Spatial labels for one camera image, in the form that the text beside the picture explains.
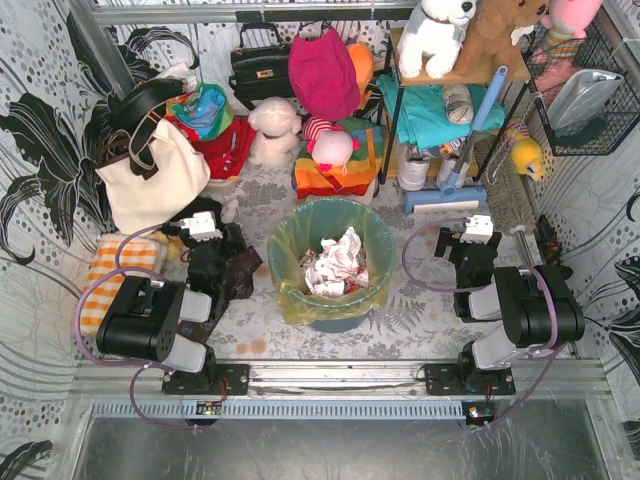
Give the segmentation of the yellow trash bag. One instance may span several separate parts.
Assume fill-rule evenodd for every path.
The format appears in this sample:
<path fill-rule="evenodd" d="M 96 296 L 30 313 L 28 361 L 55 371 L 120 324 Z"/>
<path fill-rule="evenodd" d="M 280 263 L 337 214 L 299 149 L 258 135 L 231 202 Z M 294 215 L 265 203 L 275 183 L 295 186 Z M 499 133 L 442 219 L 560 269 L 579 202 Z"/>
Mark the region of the yellow trash bag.
<path fill-rule="evenodd" d="M 277 304 L 290 325 L 346 331 L 386 304 L 396 243 L 382 217 L 345 198 L 287 214 L 268 241 Z"/>

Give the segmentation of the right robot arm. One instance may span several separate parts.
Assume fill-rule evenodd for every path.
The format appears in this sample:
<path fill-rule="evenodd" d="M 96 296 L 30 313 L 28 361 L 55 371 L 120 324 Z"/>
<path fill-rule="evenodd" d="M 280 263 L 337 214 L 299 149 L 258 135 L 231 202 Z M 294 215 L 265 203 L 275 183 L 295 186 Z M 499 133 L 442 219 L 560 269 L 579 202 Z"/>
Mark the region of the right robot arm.
<path fill-rule="evenodd" d="M 496 322 L 487 336 L 470 341 L 453 362 L 424 367 L 427 393 L 435 396 L 510 396 L 516 393 L 511 364 L 529 355 L 544 358 L 580 340 L 585 318 L 554 265 L 497 267 L 502 234 L 470 243 L 442 227 L 435 255 L 449 255 L 457 291 L 456 315 L 465 323 Z"/>

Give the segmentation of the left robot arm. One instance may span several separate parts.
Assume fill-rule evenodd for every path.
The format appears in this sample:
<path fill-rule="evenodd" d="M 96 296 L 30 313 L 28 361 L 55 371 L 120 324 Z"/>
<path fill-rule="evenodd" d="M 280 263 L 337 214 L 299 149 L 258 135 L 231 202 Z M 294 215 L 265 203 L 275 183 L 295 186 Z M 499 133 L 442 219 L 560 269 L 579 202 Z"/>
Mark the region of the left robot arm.
<path fill-rule="evenodd" d="M 262 260 L 238 224 L 220 230 L 220 238 L 193 246 L 185 282 L 127 276 L 96 334 L 102 354 L 170 368 L 166 395 L 248 392 L 250 367 L 219 362 L 207 340 L 230 302 L 252 294 Z"/>

